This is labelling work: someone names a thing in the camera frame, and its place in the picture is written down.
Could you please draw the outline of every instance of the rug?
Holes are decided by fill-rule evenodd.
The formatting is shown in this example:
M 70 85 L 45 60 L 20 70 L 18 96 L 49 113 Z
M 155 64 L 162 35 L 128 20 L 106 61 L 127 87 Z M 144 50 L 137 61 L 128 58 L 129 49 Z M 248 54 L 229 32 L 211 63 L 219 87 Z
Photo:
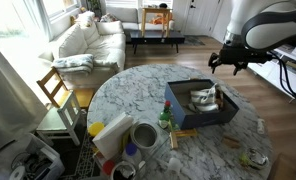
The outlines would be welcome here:
M 192 35 L 185 35 L 185 45 L 191 45 L 191 46 L 203 46 L 205 43 L 203 43 L 199 38 L 202 36 L 192 36 Z
M 77 124 L 75 127 L 80 145 L 75 146 L 71 139 L 55 139 L 52 147 L 60 154 L 65 171 L 59 179 L 75 180 L 96 177 L 100 169 L 92 158 L 91 140 L 86 127 Z

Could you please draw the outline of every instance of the white cabinet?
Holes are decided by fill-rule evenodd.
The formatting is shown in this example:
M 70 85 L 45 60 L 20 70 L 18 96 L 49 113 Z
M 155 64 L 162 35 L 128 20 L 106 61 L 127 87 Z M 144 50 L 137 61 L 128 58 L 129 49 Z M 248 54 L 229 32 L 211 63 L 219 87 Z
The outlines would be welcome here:
M 292 50 L 293 48 L 289 46 L 282 46 L 275 49 L 275 51 L 279 53 L 280 58 L 284 62 L 288 60 L 296 61 L 296 55 L 291 54 Z M 248 67 L 251 70 L 253 70 L 256 74 L 262 76 L 264 79 L 266 79 L 268 82 L 273 84 L 275 87 L 277 87 L 278 89 L 286 93 L 286 91 L 282 88 L 280 84 L 280 67 L 279 67 L 279 62 L 277 60 L 268 61 L 265 64 L 250 63 L 248 64 Z M 291 67 L 287 67 L 287 72 L 288 72 L 290 86 L 292 90 L 296 93 L 296 70 L 294 70 Z M 286 78 L 285 78 L 284 72 L 282 76 L 282 82 L 284 87 L 289 91 L 288 86 L 286 84 Z

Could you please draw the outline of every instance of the curtain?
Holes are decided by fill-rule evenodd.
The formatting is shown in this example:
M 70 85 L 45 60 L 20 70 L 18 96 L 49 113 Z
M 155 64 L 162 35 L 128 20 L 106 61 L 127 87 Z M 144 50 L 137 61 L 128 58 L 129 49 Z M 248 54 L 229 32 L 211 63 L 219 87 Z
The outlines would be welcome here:
M 13 0 L 13 5 L 31 38 L 47 43 L 52 40 L 50 21 L 42 0 Z
M 0 148 L 34 131 L 46 112 L 45 106 L 0 53 Z

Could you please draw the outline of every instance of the coffee table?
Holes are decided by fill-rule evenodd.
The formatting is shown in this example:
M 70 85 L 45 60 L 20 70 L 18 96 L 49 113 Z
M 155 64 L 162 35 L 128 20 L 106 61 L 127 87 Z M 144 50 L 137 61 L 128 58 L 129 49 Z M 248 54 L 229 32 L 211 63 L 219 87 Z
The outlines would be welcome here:
M 245 169 L 239 164 L 239 156 L 246 148 L 254 147 L 272 160 L 272 146 L 267 134 L 257 133 L 258 114 L 249 101 L 234 88 L 213 76 L 179 65 L 143 65 L 127 69 L 104 83 L 89 107 L 88 126 L 96 121 L 108 124 L 122 112 L 135 121 L 158 123 L 163 109 L 166 82 L 187 80 L 190 77 L 211 79 L 240 108 L 235 117 L 224 125 L 197 128 L 197 137 L 178 138 L 179 148 L 170 148 L 169 138 L 147 162 L 143 179 L 267 179 L 271 164 L 262 170 Z M 239 149 L 231 149 L 221 142 L 223 133 L 238 139 Z M 168 174 L 166 163 L 171 157 L 183 164 L 181 174 Z
M 176 44 L 176 50 L 178 51 L 178 44 L 185 42 L 185 36 L 177 31 L 169 31 L 169 36 L 166 37 L 165 32 L 159 30 L 145 31 L 145 35 L 142 36 L 142 32 L 134 30 L 130 32 L 131 43 L 134 47 L 134 54 L 136 54 L 138 44 Z

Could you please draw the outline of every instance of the paper towel roll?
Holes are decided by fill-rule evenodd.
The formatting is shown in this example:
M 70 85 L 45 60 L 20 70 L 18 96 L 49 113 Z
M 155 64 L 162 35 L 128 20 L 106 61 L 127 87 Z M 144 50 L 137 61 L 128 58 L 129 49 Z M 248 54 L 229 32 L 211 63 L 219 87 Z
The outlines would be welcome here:
M 23 180 L 25 176 L 25 166 L 18 166 L 10 175 L 9 180 Z
M 265 126 L 264 126 L 265 120 L 258 119 L 257 121 L 258 121 L 257 122 L 257 133 L 264 134 L 265 133 Z

